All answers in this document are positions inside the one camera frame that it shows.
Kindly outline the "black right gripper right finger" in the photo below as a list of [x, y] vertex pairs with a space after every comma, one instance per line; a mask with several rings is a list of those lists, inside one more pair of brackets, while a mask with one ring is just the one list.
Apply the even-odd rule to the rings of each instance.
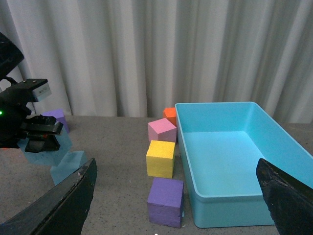
[[311, 235], [313, 189], [265, 159], [259, 159], [256, 175], [278, 233]]

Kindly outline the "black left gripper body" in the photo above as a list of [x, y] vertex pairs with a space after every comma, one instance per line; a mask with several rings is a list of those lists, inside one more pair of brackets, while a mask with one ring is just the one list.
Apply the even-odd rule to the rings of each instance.
[[0, 93], [0, 146], [17, 148], [21, 124], [31, 114], [27, 108], [34, 101], [30, 85], [15, 84]]

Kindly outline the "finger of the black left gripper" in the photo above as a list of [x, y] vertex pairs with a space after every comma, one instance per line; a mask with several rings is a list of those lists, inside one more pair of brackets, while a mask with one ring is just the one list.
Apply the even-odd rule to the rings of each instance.
[[26, 152], [58, 151], [56, 139], [62, 132], [63, 124], [53, 116], [34, 116], [21, 124], [23, 137], [28, 138]]

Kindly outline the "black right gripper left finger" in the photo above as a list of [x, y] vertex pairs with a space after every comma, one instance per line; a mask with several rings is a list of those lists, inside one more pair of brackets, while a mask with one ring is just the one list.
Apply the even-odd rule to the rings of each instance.
[[88, 216], [97, 179], [90, 159], [29, 207], [2, 223], [2, 235], [79, 235]]

